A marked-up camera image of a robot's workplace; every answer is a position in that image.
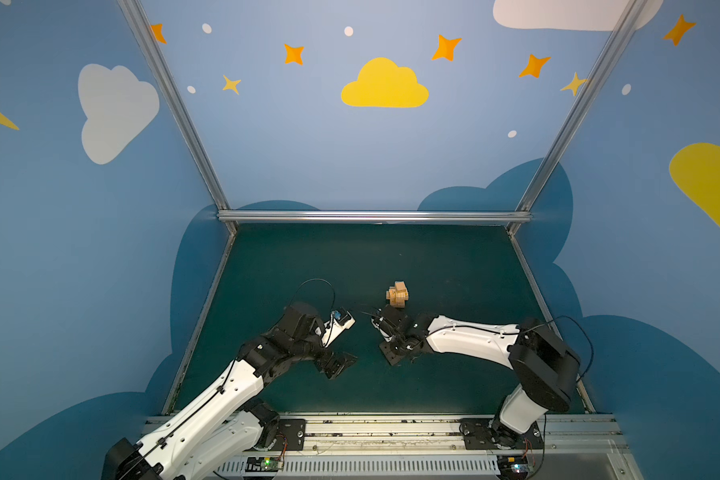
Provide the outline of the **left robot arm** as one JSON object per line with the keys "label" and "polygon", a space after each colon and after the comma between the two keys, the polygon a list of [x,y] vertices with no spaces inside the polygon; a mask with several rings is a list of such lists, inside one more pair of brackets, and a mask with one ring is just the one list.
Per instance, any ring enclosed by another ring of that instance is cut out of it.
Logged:
{"label": "left robot arm", "polygon": [[356,361],[330,345],[355,323],[339,308],[322,320],[297,302],[278,322],[245,342],[218,378],[164,425],[135,443],[119,440],[105,455],[104,479],[203,479],[230,457],[273,445],[279,415],[259,394],[302,361],[334,379]]}

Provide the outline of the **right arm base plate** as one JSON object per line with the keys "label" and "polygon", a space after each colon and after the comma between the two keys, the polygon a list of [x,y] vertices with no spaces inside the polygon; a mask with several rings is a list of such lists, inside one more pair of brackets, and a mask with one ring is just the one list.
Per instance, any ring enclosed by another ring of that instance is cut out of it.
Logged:
{"label": "right arm base plate", "polygon": [[525,433],[517,433],[493,418],[463,418],[459,433],[467,450],[542,449],[542,429],[534,422]]}

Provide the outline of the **wide wood block front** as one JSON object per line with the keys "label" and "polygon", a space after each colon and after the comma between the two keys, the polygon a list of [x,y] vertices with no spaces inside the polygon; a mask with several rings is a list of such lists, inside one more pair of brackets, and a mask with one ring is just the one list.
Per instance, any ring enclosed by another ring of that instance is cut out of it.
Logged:
{"label": "wide wood block front", "polygon": [[389,298],[390,301],[394,301],[394,302],[405,301],[405,303],[406,303],[409,300],[409,292],[407,289],[399,291],[399,290],[396,290],[394,287],[389,290],[389,294],[390,294],[390,298]]}

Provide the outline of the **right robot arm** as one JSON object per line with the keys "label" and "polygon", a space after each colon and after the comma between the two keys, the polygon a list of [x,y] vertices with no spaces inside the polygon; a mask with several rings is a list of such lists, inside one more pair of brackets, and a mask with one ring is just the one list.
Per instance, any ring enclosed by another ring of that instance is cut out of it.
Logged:
{"label": "right robot arm", "polygon": [[510,369],[517,387],[488,427],[488,439],[513,448],[544,414],[566,413],[576,391],[581,360],[545,322],[486,325],[443,315],[411,318],[388,305],[370,316],[381,333],[380,350],[392,366],[424,353],[461,354]]}

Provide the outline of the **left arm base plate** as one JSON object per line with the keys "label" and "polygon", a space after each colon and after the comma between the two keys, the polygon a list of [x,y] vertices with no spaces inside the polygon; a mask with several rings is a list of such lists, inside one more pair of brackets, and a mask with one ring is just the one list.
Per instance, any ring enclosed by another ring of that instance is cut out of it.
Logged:
{"label": "left arm base plate", "polygon": [[268,451],[302,451],[305,437],[305,419],[280,419],[264,428],[262,432],[262,445]]}

